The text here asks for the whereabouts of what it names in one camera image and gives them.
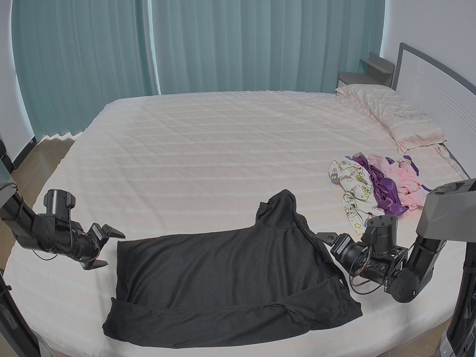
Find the pillowcase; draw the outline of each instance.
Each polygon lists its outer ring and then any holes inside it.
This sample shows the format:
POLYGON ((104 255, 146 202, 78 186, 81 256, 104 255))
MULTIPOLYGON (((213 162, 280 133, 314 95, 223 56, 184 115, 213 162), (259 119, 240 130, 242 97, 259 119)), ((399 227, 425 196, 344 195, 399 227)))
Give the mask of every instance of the pillowcase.
POLYGON ((431 118, 390 87, 354 84, 339 87, 336 92, 361 104, 377 118, 400 153, 445 141, 443 130, 431 118))

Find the floor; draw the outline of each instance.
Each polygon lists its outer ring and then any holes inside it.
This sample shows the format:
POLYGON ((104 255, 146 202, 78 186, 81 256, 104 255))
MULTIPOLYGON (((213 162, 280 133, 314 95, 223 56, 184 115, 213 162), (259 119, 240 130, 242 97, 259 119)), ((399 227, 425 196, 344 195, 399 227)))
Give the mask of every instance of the floor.
MULTIPOLYGON (((12 177, 18 185, 18 190, 28 205, 33 206, 44 184, 72 144, 73 140, 71 139, 44 140, 35 146, 20 167, 12 173, 12 177)), ((0 220, 0 268, 5 269, 14 243, 15 239, 11 231, 0 220)), ((448 324, 449 320, 408 344, 383 353, 378 357, 430 357, 435 352, 440 337, 448 324)), ((2 357, 16 357, 16 354, 1 334, 0 355, 2 357)), ((55 356, 67 357, 59 352, 55 352, 55 356)))

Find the curtain fold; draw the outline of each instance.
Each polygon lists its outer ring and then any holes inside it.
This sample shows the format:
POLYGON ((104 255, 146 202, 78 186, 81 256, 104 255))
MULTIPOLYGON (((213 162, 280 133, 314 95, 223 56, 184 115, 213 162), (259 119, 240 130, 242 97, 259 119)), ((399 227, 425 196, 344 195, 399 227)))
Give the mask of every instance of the curtain fold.
POLYGON ((162 94, 332 92, 380 52, 385 0, 151 0, 162 94))
POLYGON ((37 139, 83 131, 109 102, 157 93, 143 0, 13 0, 15 67, 37 139))

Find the headboard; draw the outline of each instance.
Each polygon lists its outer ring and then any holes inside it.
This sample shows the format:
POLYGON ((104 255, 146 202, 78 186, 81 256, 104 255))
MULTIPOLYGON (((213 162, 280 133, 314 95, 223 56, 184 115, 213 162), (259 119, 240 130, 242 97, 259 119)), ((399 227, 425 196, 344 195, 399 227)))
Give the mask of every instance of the headboard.
POLYGON ((452 157, 476 177, 476 87, 402 42, 392 88, 443 129, 452 157))

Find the bed sheet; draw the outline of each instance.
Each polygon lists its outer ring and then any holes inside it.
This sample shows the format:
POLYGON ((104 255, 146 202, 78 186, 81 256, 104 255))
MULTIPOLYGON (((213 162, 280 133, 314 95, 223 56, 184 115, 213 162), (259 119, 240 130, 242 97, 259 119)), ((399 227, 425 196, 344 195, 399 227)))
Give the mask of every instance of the bed sheet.
MULTIPOLYGON (((92 222, 108 223, 131 240, 248 227, 259 202, 286 188, 311 230, 352 234, 340 205, 342 188, 330 182, 327 169, 333 159, 356 152, 401 157, 367 112, 334 94, 246 91, 120 99, 79 136, 34 210, 44 212, 48 189, 65 189, 76 196, 73 220, 85 229, 92 222)), ((463 179, 443 147, 408 154, 428 187, 463 179)), ((400 218, 400 245, 415 240, 420 214, 400 218)), ((363 316, 338 328, 265 344, 174 350, 103 335, 115 296, 116 244, 111 239, 100 255, 109 265, 93 271, 63 257, 42 261, 14 246, 5 280, 27 322, 52 348, 72 357, 375 356, 452 314, 465 249, 448 242, 433 279, 411 303, 397 303, 378 290, 354 295, 363 316)))

